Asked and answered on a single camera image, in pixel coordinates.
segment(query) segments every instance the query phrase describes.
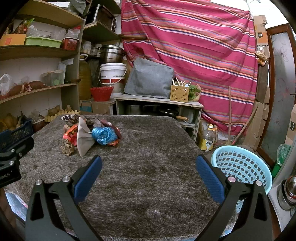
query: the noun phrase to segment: wooden door frame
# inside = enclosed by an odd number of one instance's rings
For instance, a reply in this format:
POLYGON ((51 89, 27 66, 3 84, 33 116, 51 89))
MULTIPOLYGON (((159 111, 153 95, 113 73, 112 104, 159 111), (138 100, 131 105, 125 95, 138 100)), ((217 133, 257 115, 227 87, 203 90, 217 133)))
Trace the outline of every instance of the wooden door frame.
POLYGON ((271 36, 274 34, 280 34, 280 33, 288 33, 289 40, 291 43, 291 48, 293 52, 293 57, 294 57, 294 65, 295 65, 295 74, 296 74, 296 42, 294 35, 292 33, 291 26, 287 24, 282 24, 279 26, 275 26, 272 28, 267 29, 267 36, 268 36, 268 45, 269 45, 269 52, 270 52, 270 62, 269 62, 269 87, 270 87, 270 97, 269 97, 269 112, 268 112, 268 117, 265 122, 265 126, 263 129, 263 134, 260 138, 260 142, 257 148, 257 152, 259 153, 260 156, 267 162, 267 164, 273 168, 275 165, 275 161, 271 159, 271 157, 264 151, 264 149, 261 147, 263 138, 266 135, 267 128, 269 125, 270 117, 271 117, 271 112, 272 112, 272 106, 274 104, 274 93, 275 93, 275 83, 276 83, 276 75, 275 75, 275 60, 274 60, 274 49, 272 46, 272 40, 271 36))

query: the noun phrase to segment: red plastic basket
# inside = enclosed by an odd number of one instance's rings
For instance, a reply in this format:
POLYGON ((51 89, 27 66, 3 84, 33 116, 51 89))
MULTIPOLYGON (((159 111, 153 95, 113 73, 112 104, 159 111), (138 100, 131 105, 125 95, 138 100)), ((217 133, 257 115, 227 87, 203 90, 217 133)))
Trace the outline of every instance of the red plastic basket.
POLYGON ((94 87, 91 88, 91 95, 94 101, 108 101, 113 91, 112 87, 94 87))
POLYGON ((61 48, 67 49, 67 50, 76 50, 79 39, 66 37, 66 38, 63 38, 62 41, 63 42, 61 44, 61 48))

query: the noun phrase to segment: white bucket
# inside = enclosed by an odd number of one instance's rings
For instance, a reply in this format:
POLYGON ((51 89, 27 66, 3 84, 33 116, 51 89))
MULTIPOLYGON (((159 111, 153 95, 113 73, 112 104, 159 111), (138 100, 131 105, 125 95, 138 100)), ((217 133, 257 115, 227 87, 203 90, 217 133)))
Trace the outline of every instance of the white bucket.
POLYGON ((102 64, 100 66, 99 81, 102 85, 113 86, 111 97, 123 94, 124 75, 126 74, 126 65, 120 63, 102 64))

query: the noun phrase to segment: door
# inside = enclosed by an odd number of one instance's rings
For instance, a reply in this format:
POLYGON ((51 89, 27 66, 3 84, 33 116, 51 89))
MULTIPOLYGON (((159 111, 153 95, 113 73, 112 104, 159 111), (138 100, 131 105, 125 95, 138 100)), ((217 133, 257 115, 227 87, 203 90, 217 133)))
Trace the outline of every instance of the door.
POLYGON ((267 29, 269 69, 269 113, 257 152, 272 168, 277 148, 285 143, 291 111, 295 103, 296 43, 289 24, 267 29))

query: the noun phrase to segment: light blue laundry basket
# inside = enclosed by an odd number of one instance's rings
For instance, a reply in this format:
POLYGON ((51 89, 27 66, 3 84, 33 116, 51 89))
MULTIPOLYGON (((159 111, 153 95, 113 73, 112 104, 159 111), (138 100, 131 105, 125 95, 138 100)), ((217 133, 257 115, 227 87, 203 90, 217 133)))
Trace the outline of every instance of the light blue laundry basket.
MULTIPOLYGON (((241 183, 253 183, 260 180, 266 194, 271 189, 272 177, 269 168, 257 155, 237 146, 221 146, 214 151, 212 166, 219 167, 225 176, 233 176, 241 183)), ((239 213, 243 200, 237 202, 239 213)))

